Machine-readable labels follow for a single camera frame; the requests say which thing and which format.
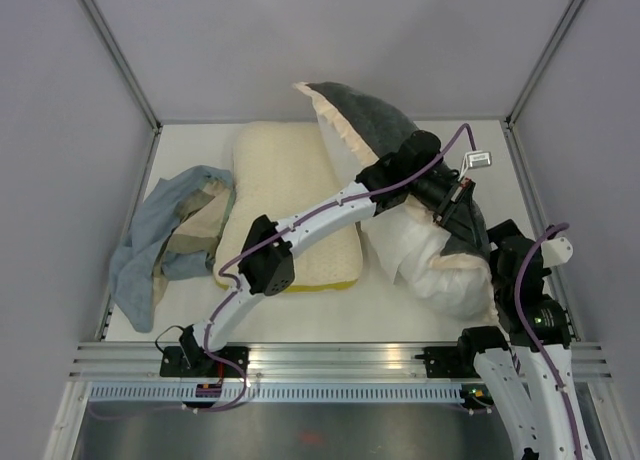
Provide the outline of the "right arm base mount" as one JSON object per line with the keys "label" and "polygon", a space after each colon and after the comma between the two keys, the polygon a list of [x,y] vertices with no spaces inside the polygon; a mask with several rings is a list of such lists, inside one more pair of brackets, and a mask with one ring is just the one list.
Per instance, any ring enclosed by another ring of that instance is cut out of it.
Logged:
{"label": "right arm base mount", "polygon": [[479,375],[454,346],[432,346],[423,349],[421,358],[426,376],[432,379],[476,379]]}

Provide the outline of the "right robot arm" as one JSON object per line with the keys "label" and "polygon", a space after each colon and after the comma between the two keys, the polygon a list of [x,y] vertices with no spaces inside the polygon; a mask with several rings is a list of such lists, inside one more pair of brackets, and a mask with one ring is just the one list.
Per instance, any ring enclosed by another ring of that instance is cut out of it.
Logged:
{"label": "right robot arm", "polygon": [[548,227],[537,240],[505,221],[492,228],[490,269],[497,327],[465,329],[457,367],[488,388],[516,459],[591,459],[594,450],[579,408],[569,321],[545,293],[552,267],[566,263],[568,224]]}

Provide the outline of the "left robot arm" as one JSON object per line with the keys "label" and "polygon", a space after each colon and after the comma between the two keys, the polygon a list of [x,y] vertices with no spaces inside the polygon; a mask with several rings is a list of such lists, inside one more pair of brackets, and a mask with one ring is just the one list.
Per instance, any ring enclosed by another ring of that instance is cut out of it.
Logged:
{"label": "left robot arm", "polygon": [[255,219],[241,253],[231,261],[238,272],[227,296],[209,318],[182,328],[177,345],[163,349],[161,376],[245,376],[248,350],[235,347],[227,353],[229,337],[259,302],[293,283],[295,259],[342,228],[401,205],[408,195],[417,197],[453,237],[482,249],[488,242],[486,229],[473,212],[475,184],[466,174],[490,166],[492,157],[472,148],[453,170],[444,164],[450,148],[430,132],[415,131],[397,151],[364,168],[339,193],[311,209],[279,221],[265,215]]}

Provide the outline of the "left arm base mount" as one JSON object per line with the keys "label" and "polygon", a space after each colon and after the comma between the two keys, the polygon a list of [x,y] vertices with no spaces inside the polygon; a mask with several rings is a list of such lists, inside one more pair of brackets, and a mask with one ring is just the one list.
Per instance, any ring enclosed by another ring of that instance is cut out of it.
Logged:
{"label": "left arm base mount", "polygon": [[[249,365],[250,349],[243,346],[227,346],[215,352],[227,362],[234,363],[243,373]],[[211,359],[199,351],[196,360],[189,363],[180,346],[169,346],[163,351],[159,375],[163,378],[240,378],[238,370],[227,363]]]}

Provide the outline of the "white pillow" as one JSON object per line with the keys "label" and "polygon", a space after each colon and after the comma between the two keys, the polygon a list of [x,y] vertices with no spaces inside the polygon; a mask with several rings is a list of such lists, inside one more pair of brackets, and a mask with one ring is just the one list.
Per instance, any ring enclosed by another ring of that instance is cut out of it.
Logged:
{"label": "white pillow", "polygon": [[[378,157],[395,152],[419,127],[385,127],[355,140],[318,115],[320,132],[339,181],[346,185]],[[486,255],[464,244],[432,220],[432,212],[409,196],[404,204],[361,223],[382,270],[401,280],[434,311],[464,321],[495,322],[491,273]]]}

